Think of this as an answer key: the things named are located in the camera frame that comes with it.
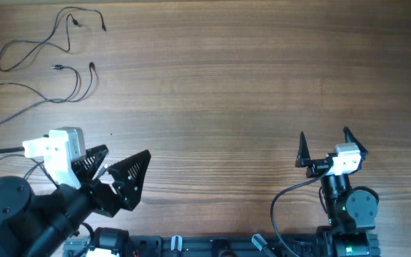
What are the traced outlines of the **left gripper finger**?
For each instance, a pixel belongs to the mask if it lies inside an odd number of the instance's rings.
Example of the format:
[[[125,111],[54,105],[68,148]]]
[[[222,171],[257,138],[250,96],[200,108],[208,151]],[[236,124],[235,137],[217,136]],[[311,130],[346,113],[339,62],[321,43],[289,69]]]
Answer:
[[[112,186],[116,190],[120,208],[133,211],[140,203],[150,160],[150,151],[144,150],[108,168],[113,177]]]
[[[72,162],[71,167],[77,179],[80,181],[91,180],[107,154],[108,148],[104,144],[87,149],[85,157]]]

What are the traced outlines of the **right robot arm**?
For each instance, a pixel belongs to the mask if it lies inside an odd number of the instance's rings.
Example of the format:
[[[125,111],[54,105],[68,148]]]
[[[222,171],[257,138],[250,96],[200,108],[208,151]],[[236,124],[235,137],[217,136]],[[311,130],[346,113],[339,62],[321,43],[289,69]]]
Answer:
[[[295,167],[306,168],[307,178],[321,182],[323,206],[329,219],[328,226],[317,228],[318,247],[322,256],[380,256],[375,219],[380,202],[378,194],[366,186],[351,186],[350,176],[362,168],[368,150],[346,126],[345,142],[335,146],[325,158],[312,159],[304,133]]]

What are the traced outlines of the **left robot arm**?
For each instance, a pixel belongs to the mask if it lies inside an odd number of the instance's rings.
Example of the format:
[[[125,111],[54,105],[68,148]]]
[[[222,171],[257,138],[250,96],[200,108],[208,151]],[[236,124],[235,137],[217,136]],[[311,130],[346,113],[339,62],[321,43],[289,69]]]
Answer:
[[[109,166],[113,183],[106,184],[98,168],[107,153],[106,146],[95,146],[73,161],[80,188],[63,183],[53,193],[36,195],[27,180],[0,177],[0,256],[50,256],[91,213],[112,218],[137,207],[151,153],[144,150]]]

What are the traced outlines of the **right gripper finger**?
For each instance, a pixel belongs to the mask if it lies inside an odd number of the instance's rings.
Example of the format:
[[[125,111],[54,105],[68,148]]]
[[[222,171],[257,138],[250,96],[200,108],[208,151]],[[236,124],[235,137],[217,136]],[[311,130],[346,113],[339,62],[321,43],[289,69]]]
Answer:
[[[298,154],[295,160],[295,167],[302,168],[310,165],[310,152],[308,150],[308,144],[303,131],[300,132]]]
[[[346,143],[355,143],[360,150],[361,159],[364,161],[368,155],[368,150],[354,137],[348,126],[343,128]]]

